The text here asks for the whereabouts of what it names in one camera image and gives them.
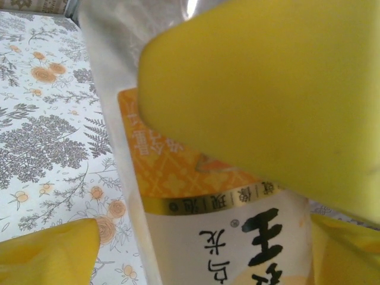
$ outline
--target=orange label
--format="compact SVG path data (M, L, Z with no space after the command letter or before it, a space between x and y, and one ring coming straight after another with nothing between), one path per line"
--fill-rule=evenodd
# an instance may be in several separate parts
M258 181L147 128L138 116L137 89L120 92L119 105L142 197L194 197Z

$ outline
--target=patterned fabric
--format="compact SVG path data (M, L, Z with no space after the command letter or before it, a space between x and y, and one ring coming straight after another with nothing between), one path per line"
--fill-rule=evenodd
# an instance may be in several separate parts
M0 0L0 9L63 14L68 0Z
M146 284L88 54L68 19L0 12L0 209L0 241L95 217L91 283Z

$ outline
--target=gold banner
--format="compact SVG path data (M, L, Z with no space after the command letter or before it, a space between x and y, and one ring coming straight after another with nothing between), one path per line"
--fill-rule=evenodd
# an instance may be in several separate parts
M163 216L185 216L213 213L241 207L277 194L282 190L271 182L256 182L225 192L185 198L142 197L146 213Z

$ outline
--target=floral tablecloth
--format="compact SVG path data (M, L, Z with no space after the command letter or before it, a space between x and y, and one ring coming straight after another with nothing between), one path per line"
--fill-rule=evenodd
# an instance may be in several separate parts
M91 282L146 284L79 28L0 12L0 241L86 217Z

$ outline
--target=yellow pattern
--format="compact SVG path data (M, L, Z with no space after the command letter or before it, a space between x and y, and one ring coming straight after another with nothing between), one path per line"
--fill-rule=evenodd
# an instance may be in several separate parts
M120 92L119 104L143 197L194 197L258 181L147 128L138 116L136 89Z

